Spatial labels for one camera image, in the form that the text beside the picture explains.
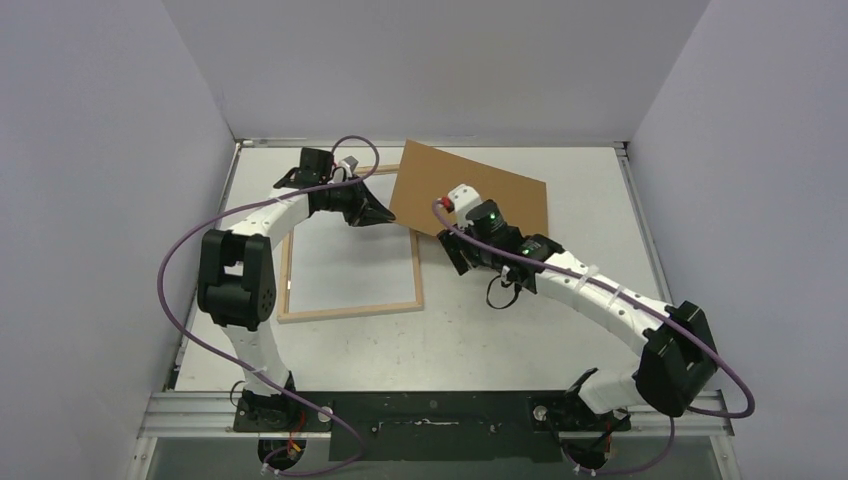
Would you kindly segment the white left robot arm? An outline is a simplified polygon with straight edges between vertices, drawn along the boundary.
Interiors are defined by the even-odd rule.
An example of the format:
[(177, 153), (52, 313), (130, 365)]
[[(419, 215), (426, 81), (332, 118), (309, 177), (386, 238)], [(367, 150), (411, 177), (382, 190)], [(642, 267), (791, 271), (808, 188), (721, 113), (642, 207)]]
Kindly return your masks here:
[(302, 148), (298, 164), (277, 180), (267, 199), (226, 229), (201, 241), (198, 307), (219, 326), (244, 373), (240, 411), (282, 431), (298, 422), (295, 382), (271, 332), (277, 303), (274, 249), (317, 212), (342, 215), (351, 227), (392, 223), (394, 214), (357, 174), (353, 156)]

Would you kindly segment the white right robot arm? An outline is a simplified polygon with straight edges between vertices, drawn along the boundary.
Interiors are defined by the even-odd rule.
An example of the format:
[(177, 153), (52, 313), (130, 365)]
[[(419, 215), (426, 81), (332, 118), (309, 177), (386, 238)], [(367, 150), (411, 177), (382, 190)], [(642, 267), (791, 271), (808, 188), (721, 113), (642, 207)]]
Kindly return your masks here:
[(438, 198), (432, 211), (437, 238), (458, 274), (486, 268), (505, 286), (558, 301), (616, 337), (638, 360), (631, 367), (587, 370), (567, 390), (565, 414), (588, 429), (605, 414), (645, 405), (677, 418), (719, 370), (703, 310), (645, 297), (599, 273), (593, 265), (541, 235), (508, 224), (497, 204), (473, 190)]

